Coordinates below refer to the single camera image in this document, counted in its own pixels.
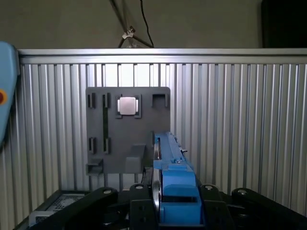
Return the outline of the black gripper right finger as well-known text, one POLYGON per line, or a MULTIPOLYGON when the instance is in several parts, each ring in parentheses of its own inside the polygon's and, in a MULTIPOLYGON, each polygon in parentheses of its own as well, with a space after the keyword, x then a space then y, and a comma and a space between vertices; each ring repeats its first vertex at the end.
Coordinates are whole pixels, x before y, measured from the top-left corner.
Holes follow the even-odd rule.
POLYGON ((253 190, 230 195, 213 185, 201 185, 207 230, 305 230, 307 218, 253 190))

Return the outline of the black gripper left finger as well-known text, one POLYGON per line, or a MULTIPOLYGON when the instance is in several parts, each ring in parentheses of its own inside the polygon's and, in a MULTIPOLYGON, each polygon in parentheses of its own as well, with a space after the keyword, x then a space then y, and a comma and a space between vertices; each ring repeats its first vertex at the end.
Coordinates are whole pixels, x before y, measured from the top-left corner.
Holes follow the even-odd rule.
POLYGON ((118 192, 98 188, 31 226, 32 230, 153 230, 155 210, 142 184, 118 192))

